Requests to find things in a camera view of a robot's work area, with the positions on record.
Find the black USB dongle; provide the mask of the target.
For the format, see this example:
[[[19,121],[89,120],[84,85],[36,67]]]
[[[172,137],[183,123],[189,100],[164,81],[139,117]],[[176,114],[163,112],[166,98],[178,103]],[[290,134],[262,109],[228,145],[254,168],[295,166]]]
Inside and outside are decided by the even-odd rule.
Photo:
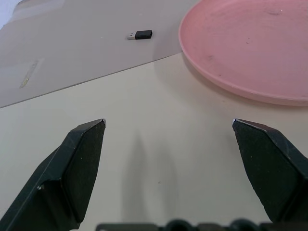
[[[152,30],[141,30],[141,31],[134,31],[131,32],[126,39],[127,40],[143,40],[143,39],[150,39],[153,35]]]

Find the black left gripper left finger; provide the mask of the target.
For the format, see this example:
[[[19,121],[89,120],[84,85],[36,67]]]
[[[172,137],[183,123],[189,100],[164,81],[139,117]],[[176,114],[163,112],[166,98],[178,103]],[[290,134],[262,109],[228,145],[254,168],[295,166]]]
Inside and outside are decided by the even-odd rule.
[[[35,169],[0,219],[0,231],[71,231],[80,227],[96,181],[104,119],[71,130]]]

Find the pink plate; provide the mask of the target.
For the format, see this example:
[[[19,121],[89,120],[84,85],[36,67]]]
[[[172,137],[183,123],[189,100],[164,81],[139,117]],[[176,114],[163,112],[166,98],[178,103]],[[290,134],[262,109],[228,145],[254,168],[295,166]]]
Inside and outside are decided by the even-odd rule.
[[[308,106],[308,0],[200,0],[179,42],[195,70],[226,91]]]

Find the clear tape strip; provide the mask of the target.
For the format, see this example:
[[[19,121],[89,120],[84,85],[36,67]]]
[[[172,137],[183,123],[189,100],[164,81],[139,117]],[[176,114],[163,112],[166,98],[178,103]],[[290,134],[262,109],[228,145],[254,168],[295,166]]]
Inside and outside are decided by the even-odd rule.
[[[20,85],[20,89],[23,88],[29,81],[29,79],[31,78],[33,72],[35,71],[37,65],[39,63],[39,60],[35,60],[32,65],[30,66],[29,70],[27,71],[24,80],[22,81],[21,85]]]

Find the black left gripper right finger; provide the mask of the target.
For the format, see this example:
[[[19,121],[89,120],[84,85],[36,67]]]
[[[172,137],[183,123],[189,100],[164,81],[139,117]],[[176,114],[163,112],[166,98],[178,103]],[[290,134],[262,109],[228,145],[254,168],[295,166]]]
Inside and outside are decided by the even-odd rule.
[[[308,222],[308,158],[278,130],[235,119],[248,179],[272,222]]]

